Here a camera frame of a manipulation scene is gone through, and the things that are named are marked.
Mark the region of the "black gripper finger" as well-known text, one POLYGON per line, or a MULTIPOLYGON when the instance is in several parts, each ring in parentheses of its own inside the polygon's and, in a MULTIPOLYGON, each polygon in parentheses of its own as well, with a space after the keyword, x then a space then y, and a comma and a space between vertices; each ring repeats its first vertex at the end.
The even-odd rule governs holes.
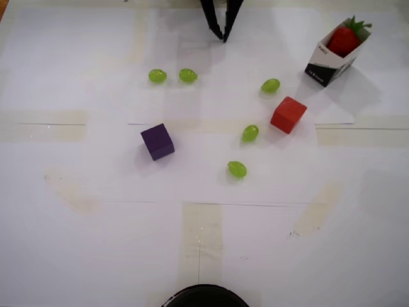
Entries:
POLYGON ((243 0, 227 0, 226 1, 226 24, 224 30, 223 42, 227 42, 233 25, 235 23, 238 12, 242 6, 243 0))
POLYGON ((213 0, 200 0, 200 3, 210 30, 215 34, 215 36, 218 39, 223 39, 223 33, 217 22, 217 16, 213 0))

